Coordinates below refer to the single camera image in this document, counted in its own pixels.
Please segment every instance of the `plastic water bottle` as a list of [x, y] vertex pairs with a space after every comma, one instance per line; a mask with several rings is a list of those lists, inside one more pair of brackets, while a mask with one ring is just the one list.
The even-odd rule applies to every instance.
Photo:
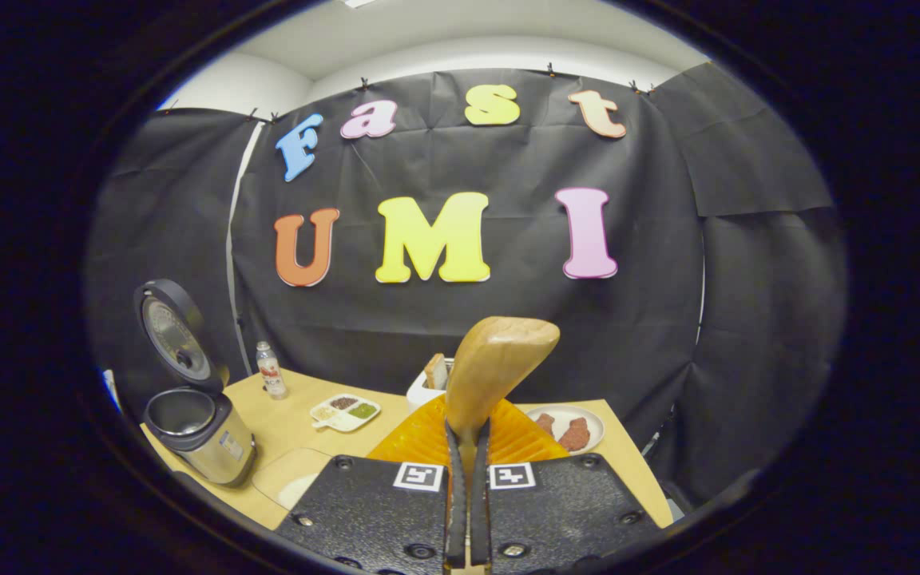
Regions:
[[262, 372], [265, 379], [265, 390], [272, 399], [285, 399], [289, 396], [286, 383], [282, 381], [282, 371], [279, 371], [279, 360], [275, 358], [272, 346], [268, 342], [258, 342], [258, 371]]

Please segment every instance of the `meat patty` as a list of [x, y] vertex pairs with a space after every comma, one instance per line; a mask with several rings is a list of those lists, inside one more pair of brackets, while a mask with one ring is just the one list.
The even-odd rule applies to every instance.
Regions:
[[553, 418], [550, 414], [541, 414], [534, 419], [534, 422], [537, 423], [537, 426], [545, 430], [545, 433], [549, 434], [549, 437], [555, 439], [555, 434], [552, 433], [552, 422], [555, 422], [556, 419]]
[[577, 418], [570, 422], [569, 429], [559, 438], [559, 444], [566, 448], [567, 451], [577, 451], [584, 449], [591, 440], [591, 432], [588, 431], [588, 419]]

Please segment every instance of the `white ceiling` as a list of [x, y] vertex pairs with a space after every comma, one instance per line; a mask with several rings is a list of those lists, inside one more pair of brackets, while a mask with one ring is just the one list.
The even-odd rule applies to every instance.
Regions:
[[320, 80], [351, 63], [442, 40], [538, 36], [595, 44], [684, 70], [706, 57], [600, 0], [327, 0], [236, 48]]

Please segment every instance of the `wooden spatula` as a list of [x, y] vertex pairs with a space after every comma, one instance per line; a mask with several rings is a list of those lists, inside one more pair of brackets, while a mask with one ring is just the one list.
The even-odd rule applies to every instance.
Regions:
[[559, 327], [540, 319], [486, 317], [467, 332], [446, 387], [446, 421], [468, 481], [474, 474], [478, 431], [490, 412], [559, 342]]

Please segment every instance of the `white wall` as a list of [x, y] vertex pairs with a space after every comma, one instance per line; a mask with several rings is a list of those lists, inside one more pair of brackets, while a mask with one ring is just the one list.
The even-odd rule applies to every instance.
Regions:
[[651, 84], [658, 86], [680, 72], [634, 54], [570, 40], [530, 36], [463, 38], [424, 44], [355, 63], [314, 81], [303, 103], [357, 88], [362, 76], [373, 84], [435, 70], [546, 69], [548, 62], [552, 62], [558, 73], [598, 77], [623, 85], [634, 80], [642, 89]]
[[305, 102], [311, 80], [267, 58], [230, 52], [190, 77], [158, 109], [225, 109], [269, 119]]

